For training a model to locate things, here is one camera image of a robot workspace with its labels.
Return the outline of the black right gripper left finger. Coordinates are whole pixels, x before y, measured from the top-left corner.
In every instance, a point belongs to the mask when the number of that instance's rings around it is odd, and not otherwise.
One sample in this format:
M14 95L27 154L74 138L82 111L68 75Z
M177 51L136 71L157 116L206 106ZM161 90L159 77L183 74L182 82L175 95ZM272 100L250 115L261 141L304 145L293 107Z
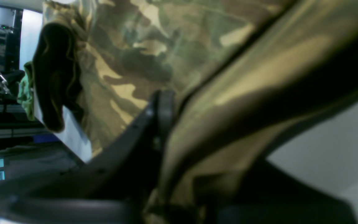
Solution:
M0 224L142 224L174 125L174 92L156 91L101 154L72 174L14 197Z

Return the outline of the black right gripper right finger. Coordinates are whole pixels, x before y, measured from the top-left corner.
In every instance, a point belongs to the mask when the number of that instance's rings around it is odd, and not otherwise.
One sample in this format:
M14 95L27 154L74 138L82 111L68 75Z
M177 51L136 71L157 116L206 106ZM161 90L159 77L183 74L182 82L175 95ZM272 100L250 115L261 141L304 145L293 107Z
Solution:
M195 201L205 205L207 224L357 224L353 208L284 173L270 162L257 162L233 195L213 183L233 183L222 174L195 180Z

